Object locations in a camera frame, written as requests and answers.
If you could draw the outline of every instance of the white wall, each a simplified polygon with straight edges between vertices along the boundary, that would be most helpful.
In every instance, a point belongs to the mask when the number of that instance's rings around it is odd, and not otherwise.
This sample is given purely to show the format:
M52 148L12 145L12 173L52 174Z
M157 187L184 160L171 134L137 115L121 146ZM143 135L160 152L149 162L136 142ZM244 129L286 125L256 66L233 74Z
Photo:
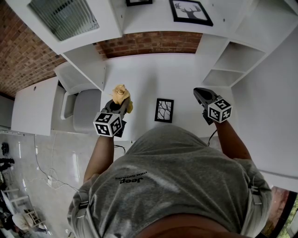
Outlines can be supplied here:
M0 96L0 126L11 127L14 101Z
M269 183L298 192L298 28L232 92L257 167Z

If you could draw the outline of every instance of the deer artwork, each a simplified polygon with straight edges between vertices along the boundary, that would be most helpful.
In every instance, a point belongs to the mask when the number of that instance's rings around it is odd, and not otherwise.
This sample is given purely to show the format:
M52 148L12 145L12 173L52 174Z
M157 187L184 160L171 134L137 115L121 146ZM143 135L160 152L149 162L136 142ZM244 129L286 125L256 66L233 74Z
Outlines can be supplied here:
M176 4L175 4L175 8L181 10L183 13L186 13L187 16L188 16L188 18L190 18L190 19L199 19L199 18L197 18L197 17L194 15L194 13L195 13L195 12L200 12L201 9L200 9L198 6L196 6L196 5L194 5L194 7L195 7L195 9L196 9L195 11L192 10L191 8L190 8L190 11L187 11L185 8L184 8L184 9L181 9L181 8L180 8L180 3L176 3Z

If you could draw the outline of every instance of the yellow object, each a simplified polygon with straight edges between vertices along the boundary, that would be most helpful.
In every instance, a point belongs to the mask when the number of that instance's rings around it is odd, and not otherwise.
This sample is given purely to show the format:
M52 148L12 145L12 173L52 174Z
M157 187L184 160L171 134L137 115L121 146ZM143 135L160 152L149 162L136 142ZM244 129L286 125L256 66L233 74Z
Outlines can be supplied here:
M125 85L124 84L119 84L115 87L115 89L113 90L113 101L116 103L116 104L119 104L121 105L122 102L125 100L125 99L129 99L129 106L127 108L127 113L131 113L132 109L134 108L132 106L132 101L130 100L130 93L129 91L125 88Z

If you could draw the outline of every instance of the tree drawing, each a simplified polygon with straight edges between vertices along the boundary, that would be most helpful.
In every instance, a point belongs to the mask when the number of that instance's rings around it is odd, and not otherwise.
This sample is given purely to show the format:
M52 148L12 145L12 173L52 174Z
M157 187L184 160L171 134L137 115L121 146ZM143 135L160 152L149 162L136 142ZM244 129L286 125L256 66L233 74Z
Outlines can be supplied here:
M195 7L195 10L192 10L192 9L190 8L190 11L188 11L188 10L186 10L185 8L184 8L184 9L181 9L181 7L180 7L180 3L176 3L176 4L175 4L175 8L181 10L183 13L186 13L187 16L188 16L188 18L190 18L190 19L199 19L199 18L197 18L197 17L194 15L194 13L195 13L195 12L200 12L201 9L200 9L198 6L196 6L196 5L194 5L194 7Z
M157 118L162 120L170 120L170 114L172 110L171 107L171 102L159 101Z

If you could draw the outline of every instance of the gray t-shirt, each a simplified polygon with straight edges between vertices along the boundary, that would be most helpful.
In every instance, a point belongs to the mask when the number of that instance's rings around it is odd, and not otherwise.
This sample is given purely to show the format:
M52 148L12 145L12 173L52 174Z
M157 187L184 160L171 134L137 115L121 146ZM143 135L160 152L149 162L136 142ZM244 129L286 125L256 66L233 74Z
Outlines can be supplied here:
M182 128L157 127L81 187L68 221L81 237L86 231L78 225L84 216L79 210L88 205L100 238L132 238L177 213L205 216L240 233L252 180L263 193L270 193L251 160L230 159Z

